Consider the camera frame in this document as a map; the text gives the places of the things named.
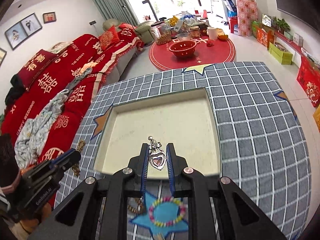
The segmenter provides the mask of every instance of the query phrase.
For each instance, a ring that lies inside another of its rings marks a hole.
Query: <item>blue star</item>
[[[164,237],[167,237],[167,235],[172,232],[188,231],[188,224],[184,220],[170,227],[161,228],[161,227],[155,226],[150,221],[148,211],[149,211],[149,207],[152,205],[152,203],[155,200],[157,200],[157,198],[146,191],[144,199],[145,199],[145,205],[147,207],[147,213],[142,215],[137,215],[134,219],[130,221],[131,223],[148,228],[152,236],[162,234]],[[165,202],[165,203],[159,204],[155,208],[153,212],[153,216],[157,221],[168,222],[177,218],[178,209],[179,207],[175,203]]]

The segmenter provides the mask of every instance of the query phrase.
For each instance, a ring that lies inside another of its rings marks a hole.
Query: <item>white tray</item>
[[[94,169],[114,174],[140,154],[148,136],[173,143],[176,154],[205,176],[220,174],[221,155],[212,105],[205,88],[185,90],[112,106],[100,135]],[[168,179],[167,165],[150,164],[148,179]]]

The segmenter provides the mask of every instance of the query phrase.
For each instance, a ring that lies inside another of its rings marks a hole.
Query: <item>paper towel roll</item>
[[[209,36],[209,39],[210,39],[210,40],[214,41],[214,40],[218,39],[218,31],[217,31],[217,28],[208,27],[207,33],[208,33],[208,36]]]

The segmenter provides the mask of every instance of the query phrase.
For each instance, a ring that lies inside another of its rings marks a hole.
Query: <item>red colander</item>
[[[169,50],[178,58],[192,57],[197,43],[195,41],[180,41],[172,44]]]

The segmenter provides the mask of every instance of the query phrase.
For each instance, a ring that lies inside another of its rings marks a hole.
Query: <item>gray cloth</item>
[[[75,77],[66,89],[50,100],[36,118],[27,119],[14,146],[15,158],[20,169],[25,169],[37,162],[47,141],[50,128],[61,114],[65,101],[74,87],[91,72],[92,68],[87,68],[80,76]]]
[[[101,136],[92,138],[95,117],[104,114],[112,104],[198,87],[206,87],[213,105],[220,136],[222,175],[230,177],[288,239],[299,236],[311,198],[307,143],[288,101],[275,96],[282,89],[263,62],[214,64],[205,68],[204,75],[175,69],[101,88],[72,143],[75,148],[80,139],[86,142],[80,177],[74,177],[73,171],[65,173],[55,204],[85,177],[103,177],[93,170]],[[155,195],[168,195],[166,182],[162,182],[162,187],[160,183],[151,181],[147,190]],[[133,216],[128,213],[128,220]],[[136,240],[150,239],[147,229],[135,228],[128,222],[127,239],[132,239],[133,232]],[[187,239],[187,234],[175,233],[169,239]]]

